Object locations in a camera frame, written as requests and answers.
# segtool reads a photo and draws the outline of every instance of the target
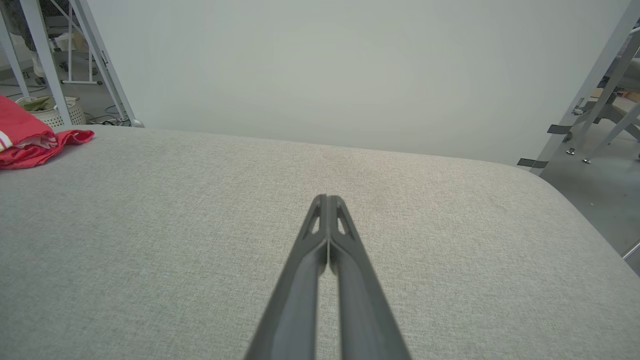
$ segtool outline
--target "gray table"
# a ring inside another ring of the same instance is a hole
[[[239,359],[310,201],[344,198],[414,359],[637,359],[640,279],[482,161],[90,126],[0,172],[0,358]],[[318,358],[339,356],[320,280]]]

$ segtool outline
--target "black tape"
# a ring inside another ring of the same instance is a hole
[[[547,132],[549,134],[565,135],[565,134],[569,133],[569,130],[571,130],[571,126],[569,126],[569,125],[567,125],[567,126],[551,125],[551,126],[549,126],[549,130],[547,130]]]
[[[548,161],[536,161],[536,163],[533,164],[532,168],[545,168],[548,163]]]
[[[518,165],[532,168],[545,168],[548,163],[548,161],[536,161],[532,159],[520,159],[520,161],[518,161]]]

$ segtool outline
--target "white stripe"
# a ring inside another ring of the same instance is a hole
[[[9,139],[9,136],[7,136],[2,131],[0,131],[0,140],[2,140],[2,142],[4,143],[4,146],[6,146],[7,149],[9,149],[13,145],[13,143],[11,142],[11,139]]]

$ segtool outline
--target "cable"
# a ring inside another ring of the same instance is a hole
[[[108,107],[108,108],[104,109],[104,112],[105,112],[105,113],[107,113],[107,114],[117,114],[117,112],[112,113],[112,112],[110,112],[110,111],[109,111],[109,109],[111,109],[111,108],[115,108],[115,107],[116,107],[115,105],[111,105],[110,107]]]
[[[107,117],[107,116],[112,117],[113,120],[109,119],[109,120],[103,120],[103,121],[92,121],[92,120],[101,119],[101,118]],[[125,122],[127,122],[127,121],[129,121],[129,119],[118,119],[115,116],[108,115],[108,114],[107,115],[103,115],[103,116],[92,117],[90,119],[87,119],[87,122],[89,124],[92,124],[92,125],[106,125],[106,124],[109,124],[109,125],[112,125],[112,126],[124,126],[123,124]]]
[[[16,85],[16,84],[5,84],[5,83],[0,83],[0,86],[13,86],[13,87],[16,87],[16,88],[20,87],[20,85]],[[46,86],[36,86],[36,85],[27,85],[27,88],[39,88],[38,90],[33,90],[33,91],[30,91],[29,93],[32,93],[32,92],[39,92],[39,91],[42,91],[42,90],[47,89],[47,87],[46,87]],[[19,93],[17,93],[17,94],[5,95],[5,97],[11,97],[11,96],[16,96],[16,95],[22,95],[22,93],[21,93],[21,92],[19,92]]]

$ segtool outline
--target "white metal frame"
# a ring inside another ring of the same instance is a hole
[[[93,19],[93,15],[91,14],[91,9],[86,0],[70,0],[74,8],[76,9],[76,17],[80,22],[80,26],[83,29],[86,29],[86,38],[88,42],[93,44],[94,51],[98,53],[96,59],[100,61],[96,61],[98,64],[98,68],[100,69],[100,73],[102,74],[102,78],[104,79],[105,85],[109,89],[109,93],[112,94],[116,109],[118,110],[120,116],[124,118],[122,115],[122,109],[120,104],[124,107],[124,110],[127,112],[127,117],[131,121],[131,125],[135,127],[144,127],[142,122],[136,119],[134,116],[133,110],[131,109],[131,105],[124,95],[124,90],[122,89],[122,85],[120,84],[120,80],[116,74],[115,69],[113,68],[113,63],[111,59],[109,59],[109,53],[106,51],[106,47],[104,42],[102,41],[102,37],[100,37],[100,32],[98,30],[98,26]]]
[[[631,60],[633,60],[639,48],[640,48],[640,33],[634,32],[631,38],[631,41],[629,42],[627,48],[625,49],[625,52],[620,57],[618,66],[613,70],[611,77],[609,78],[607,84],[602,90],[602,93],[600,94],[600,98],[598,99],[596,104],[593,106],[593,109],[591,109],[588,114],[587,113],[583,114],[582,117],[585,117],[584,124],[580,128],[580,131],[577,135],[577,139],[575,140],[575,145],[571,149],[569,149],[569,151],[567,151],[568,154],[573,155],[573,153],[575,152],[575,149],[578,149],[578,150],[582,149],[582,147],[584,146],[584,142],[586,140],[587,132],[589,131],[589,128],[591,127],[595,119],[598,117],[598,115],[602,112],[602,109],[604,109],[609,96],[611,96],[611,94],[616,89],[616,86],[624,76],[625,71],[629,67],[629,64],[631,64]]]
[[[93,54],[92,54],[93,46],[92,46],[92,43],[89,40],[87,40],[87,44],[89,44],[89,81],[73,80],[73,75],[72,75],[73,60],[72,60],[72,54],[71,54],[71,38],[72,38],[72,35],[73,35],[73,28],[78,30],[78,32],[80,32],[80,34],[82,34],[82,36],[84,38],[86,38],[86,35],[85,35],[84,31],[82,31],[80,28],[78,28],[78,26],[73,21],[73,18],[74,18],[74,5],[73,5],[73,3],[69,2],[69,13],[68,13],[68,15],[56,3],[56,0],[51,0],[51,3],[69,21],[69,29],[68,29],[69,44],[68,44],[68,49],[67,49],[68,80],[63,80],[62,83],[64,83],[64,84],[100,85],[101,83],[99,83],[98,81],[94,81],[93,80]]]
[[[18,56],[15,54],[15,48],[13,47],[11,35],[9,35],[9,29],[6,27],[6,23],[4,22],[4,11],[2,10],[2,6],[0,6],[0,44],[2,45],[6,56],[9,59],[9,64],[11,64],[13,75],[15,75],[15,79],[18,81],[22,96],[30,96],[29,88],[27,87],[27,84],[24,81],[24,77],[22,76],[22,69],[20,69]]]
[[[637,249],[640,249],[640,240],[636,241],[635,244],[631,245],[631,247],[622,254],[622,260],[627,260]]]
[[[89,6],[86,1],[70,0],[69,14],[65,13],[55,3],[55,1],[51,1],[56,5],[58,10],[69,20],[69,33],[71,34],[72,28],[76,28],[80,33],[83,34],[89,45],[90,81],[67,80],[64,81],[64,83],[97,83],[97,81],[93,81],[92,74],[92,58],[95,58],[98,70],[102,75],[102,78],[104,79],[104,83],[107,87],[107,90],[109,91],[109,95],[115,103],[115,107],[120,114],[120,118],[128,118],[131,121],[132,126],[144,127],[144,125],[140,121],[136,120],[133,116],[133,111],[131,110],[129,102],[124,96],[122,86],[120,85],[120,82],[115,75],[115,70],[113,69],[111,62],[109,61],[109,56],[106,50],[104,49],[104,42],[102,42],[102,38],[100,37],[99,33],[97,33],[97,26],[95,25],[95,21],[89,11]],[[51,54],[51,49],[49,48],[49,41],[47,39],[44,19],[42,18],[40,3],[38,2],[38,0],[20,0],[20,3],[24,11],[25,19],[27,20],[27,25],[29,26],[29,30],[31,32],[31,36],[33,37],[33,42],[40,57],[40,61],[42,62],[42,67],[44,69],[45,75],[47,76],[48,85],[51,89],[51,93],[53,94],[53,98],[56,101],[56,104],[63,104],[63,106],[58,106],[62,121],[64,125],[70,126],[72,124],[71,118],[68,112],[67,102],[65,101],[65,97],[62,92],[62,87],[60,87],[61,82],[58,78],[58,73],[53,56]],[[80,23],[79,27],[72,20],[73,12],[75,12],[78,22]],[[11,36],[9,35],[8,28],[6,27],[6,23],[4,21],[4,18],[2,17],[0,17],[0,44],[5,49],[5,53],[9,59],[13,73],[18,81],[23,96],[29,96],[28,87],[22,76],[22,69],[20,68],[18,59],[16,57]],[[68,62],[68,66],[69,74],[71,75],[71,61]],[[120,105],[124,106],[126,115]]]
[[[600,152],[602,150],[602,148],[604,148],[608,143],[611,142],[611,140],[613,140],[614,138],[616,138],[616,136],[620,135],[620,133],[629,125],[631,125],[631,123],[638,118],[638,116],[640,116],[640,103],[636,104],[631,111],[629,111],[628,114],[625,115],[625,117],[622,118],[622,120],[620,120],[619,123],[617,123],[613,129],[611,130],[611,132],[609,132],[609,134],[607,135],[607,137],[604,138],[604,140],[602,140],[598,145],[596,145],[596,147],[594,147],[591,151],[589,151],[589,154],[587,154],[587,156],[582,159],[585,163],[590,164],[591,163],[591,159],[593,159],[594,156],[596,156],[596,154],[598,152]]]
[[[38,0],[20,0],[20,3],[22,4],[24,18],[27,20],[27,25],[29,25],[31,37],[33,37],[33,43],[36,45],[40,62],[42,62],[42,68],[47,76],[47,84],[51,89],[56,105],[58,105],[62,123],[66,126],[71,126],[69,108],[67,107],[65,95],[62,93],[62,87],[60,87],[60,80],[56,72],[56,65],[53,62],[53,55],[49,48],[49,40],[47,38],[47,32],[45,31],[40,3]]]
[[[596,88],[597,84],[602,79],[602,76],[611,65],[611,62],[615,59],[616,54],[625,43],[625,40],[629,36],[633,25],[638,20],[638,17],[640,17],[640,1],[631,1],[623,13],[622,18],[618,22],[618,25],[611,34],[609,41],[605,44],[605,47],[596,60],[596,63],[593,65],[593,68],[591,68],[587,78],[584,80],[580,90],[576,93],[573,101],[568,105],[567,110],[560,121],[555,124],[560,126],[572,126],[576,124],[577,118],[580,114],[574,111],[575,108],[583,106],[586,101],[588,101],[593,89]],[[551,160],[551,157],[562,144],[564,137],[565,135],[550,134],[547,144],[540,152],[540,155],[538,155],[536,161]],[[533,174],[540,175],[542,170],[543,169],[541,168],[531,168],[529,171]]]

